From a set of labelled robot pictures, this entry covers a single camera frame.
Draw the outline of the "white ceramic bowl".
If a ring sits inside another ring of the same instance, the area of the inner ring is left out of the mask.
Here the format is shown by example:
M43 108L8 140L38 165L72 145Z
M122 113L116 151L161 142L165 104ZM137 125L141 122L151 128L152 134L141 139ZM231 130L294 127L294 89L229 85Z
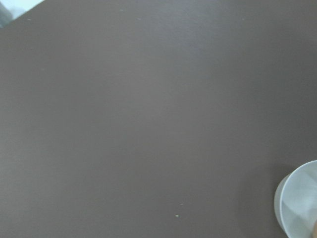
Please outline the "white ceramic bowl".
M288 238L317 236L317 162L289 173L274 194L274 213Z

